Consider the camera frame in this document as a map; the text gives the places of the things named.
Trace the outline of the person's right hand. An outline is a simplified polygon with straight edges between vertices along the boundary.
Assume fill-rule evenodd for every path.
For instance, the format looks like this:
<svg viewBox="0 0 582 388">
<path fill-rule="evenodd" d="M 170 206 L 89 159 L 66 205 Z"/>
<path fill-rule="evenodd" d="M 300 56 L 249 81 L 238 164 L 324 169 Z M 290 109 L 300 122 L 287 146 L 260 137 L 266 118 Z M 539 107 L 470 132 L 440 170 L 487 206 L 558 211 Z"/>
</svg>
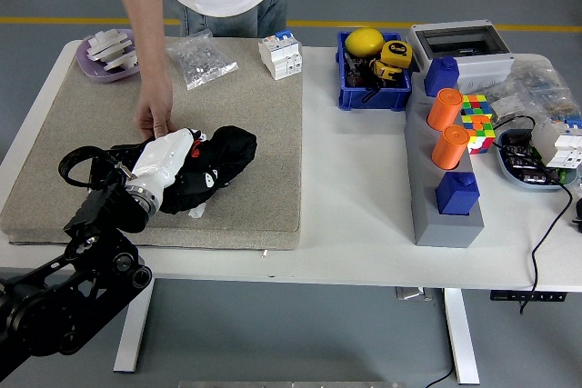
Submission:
<svg viewBox="0 0 582 388">
<path fill-rule="evenodd" d="M 176 130 L 172 120 L 173 86 L 167 78 L 144 81 L 135 110 L 135 125 L 143 140 Z"/>
</svg>

